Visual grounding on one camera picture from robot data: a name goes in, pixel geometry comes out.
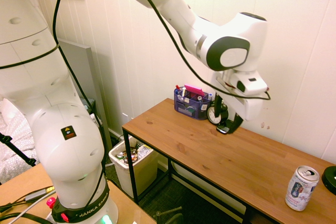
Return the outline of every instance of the table leg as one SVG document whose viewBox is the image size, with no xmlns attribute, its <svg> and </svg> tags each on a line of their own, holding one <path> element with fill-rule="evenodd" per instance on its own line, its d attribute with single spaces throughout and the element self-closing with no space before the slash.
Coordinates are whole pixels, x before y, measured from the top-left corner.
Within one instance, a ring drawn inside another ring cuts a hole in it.
<svg viewBox="0 0 336 224">
<path fill-rule="evenodd" d="M 250 224 L 251 215 L 252 215 L 252 210 L 246 207 L 244 218 L 241 224 Z"/>
<path fill-rule="evenodd" d="M 134 202 L 136 204 L 139 204 L 138 200 L 138 193 L 137 193 L 137 185 L 135 183 L 135 175 L 134 175 L 134 169 L 133 169 L 133 163 L 132 163 L 132 155 L 131 155 L 131 147 L 130 147 L 130 140 L 128 138 L 128 132 L 122 129 L 124 134 L 124 141 L 125 141 L 125 147 L 126 147 L 126 153 L 127 153 L 127 159 L 128 159 L 128 167 L 130 170 L 130 177 L 131 177 L 131 184 L 132 184 L 132 190 L 133 190 L 133 196 L 134 196 Z"/>
<path fill-rule="evenodd" d="M 172 170 L 173 170 L 173 164 L 172 164 L 172 160 L 170 158 L 168 158 L 168 178 L 169 180 L 172 179 Z"/>
</svg>

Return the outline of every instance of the warning label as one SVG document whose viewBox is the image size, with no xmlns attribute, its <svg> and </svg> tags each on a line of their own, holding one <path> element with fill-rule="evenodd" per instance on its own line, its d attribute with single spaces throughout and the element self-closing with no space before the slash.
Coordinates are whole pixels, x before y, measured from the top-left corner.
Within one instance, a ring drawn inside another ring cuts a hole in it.
<svg viewBox="0 0 336 224">
<path fill-rule="evenodd" d="M 62 131 L 62 134 L 63 134 L 65 140 L 68 140 L 68 139 L 76 136 L 76 133 L 75 133 L 74 128 L 72 126 L 65 127 L 63 129 L 61 129 L 61 131 Z"/>
</svg>

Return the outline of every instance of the trash can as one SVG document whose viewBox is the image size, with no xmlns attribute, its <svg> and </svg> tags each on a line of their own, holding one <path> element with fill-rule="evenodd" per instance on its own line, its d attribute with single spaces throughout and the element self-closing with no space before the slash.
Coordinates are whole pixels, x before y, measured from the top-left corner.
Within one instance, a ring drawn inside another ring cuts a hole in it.
<svg viewBox="0 0 336 224">
<path fill-rule="evenodd" d="M 138 140 L 133 137 L 129 138 L 130 146 L 135 147 Z M 117 144 L 112 150 L 109 152 L 109 157 L 111 161 L 114 163 L 115 171 L 117 172 L 117 176 L 121 185 L 121 188 L 132 198 L 133 190 L 131 184 L 131 177 L 128 164 L 124 162 L 122 159 L 118 159 L 116 157 L 117 154 L 126 150 L 125 142 L 122 141 Z M 133 163 L 133 170 L 135 176 L 135 184 L 136 184 L 136 192 L 140 195 L 143 191 L 146 190 L 147 187 L 156 179 L 157 171 L 158 171 L 158 153 L 153 149 L 141 159 L 137 160 Z"/>
</svg>

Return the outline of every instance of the red button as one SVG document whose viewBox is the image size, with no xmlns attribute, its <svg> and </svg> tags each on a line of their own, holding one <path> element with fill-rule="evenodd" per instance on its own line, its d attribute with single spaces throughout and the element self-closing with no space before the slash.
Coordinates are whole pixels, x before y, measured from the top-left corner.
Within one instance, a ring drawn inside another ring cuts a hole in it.
<svg viewBox="0 0 336 224">
<path fill-rule="evenodd" d="M 50 209 L 54 207 L 54 204 L 56 202 L 56 199 L 54 197 L 51 197 L 50 199 L 47 200 L 47 205 Z"/>
</svg>

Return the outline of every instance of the desk organizer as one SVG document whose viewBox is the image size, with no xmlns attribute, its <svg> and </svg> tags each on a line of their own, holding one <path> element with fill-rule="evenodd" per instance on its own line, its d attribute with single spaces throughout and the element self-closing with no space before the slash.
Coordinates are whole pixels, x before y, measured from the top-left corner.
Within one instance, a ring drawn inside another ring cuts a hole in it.
<svg viewBox="0 0 336 224">
<path fill-rule="evenodd" d="M 206 111 L 210 107 L 211 100 L 209 99 L 208 93 L 204 92 L 204 95 L 199 95 L 185 91 L 183 95 L 183 90 L 174 90 L 174 108 L 177 112 L 184 115 L 190 116 L 191 118 L 197 120 L 207 119 Z"/>
</svg>

